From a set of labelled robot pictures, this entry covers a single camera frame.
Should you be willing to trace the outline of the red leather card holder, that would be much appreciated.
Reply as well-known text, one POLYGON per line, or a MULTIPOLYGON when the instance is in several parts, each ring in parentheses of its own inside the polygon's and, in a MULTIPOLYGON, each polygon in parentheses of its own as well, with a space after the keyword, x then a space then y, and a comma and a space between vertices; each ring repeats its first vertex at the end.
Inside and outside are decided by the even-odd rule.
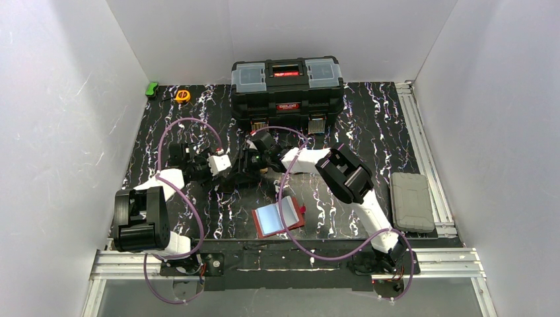
POLYGON ((304 226, 306 206, 299 204, 295 197, 284 197, 281 200, 281 208, 282 213, 278 203, 272 203, 252 211, 259 239, 283 233, 286 229, 292 230, 304 226))

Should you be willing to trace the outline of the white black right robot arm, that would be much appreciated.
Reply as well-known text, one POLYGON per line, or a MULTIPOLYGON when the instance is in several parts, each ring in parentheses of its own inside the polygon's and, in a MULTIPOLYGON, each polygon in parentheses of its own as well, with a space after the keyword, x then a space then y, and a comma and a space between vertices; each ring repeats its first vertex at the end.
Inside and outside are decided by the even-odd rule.
POLYGON ((248 149, 255 155, 248 161, 250 168, 270 167, 282 173, 277 201, 283 199, 283 188, 291 174, 319 175, 335 198, 357 214, 368 233, 361 246, 372 246, 378 269, 395 270, 402 256, 411 252, 411 246, 403 233, 391 226, 379 205, 372 170, 343 143, 328 149, 308 149, 305 143, 286 149, 268 130, 264 127, 251 132, 248 149))

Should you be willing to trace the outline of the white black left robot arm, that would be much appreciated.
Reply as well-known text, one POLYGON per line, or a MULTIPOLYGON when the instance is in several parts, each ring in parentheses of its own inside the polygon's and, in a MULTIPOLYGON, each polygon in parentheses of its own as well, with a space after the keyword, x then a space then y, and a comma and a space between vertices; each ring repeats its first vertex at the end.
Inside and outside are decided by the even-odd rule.
POLYGON ((174 232, 166 203, 173 195, 185 197, 190 182, 210 184, 234 166, 223 149, 200 152, 189 143, 169 146, 168 166, 146 182, 116 192, 111 237, 119 252, 151 254, 159 259, 182 260, 195 254, 203 239, 193 246, 190 238, 174 232))

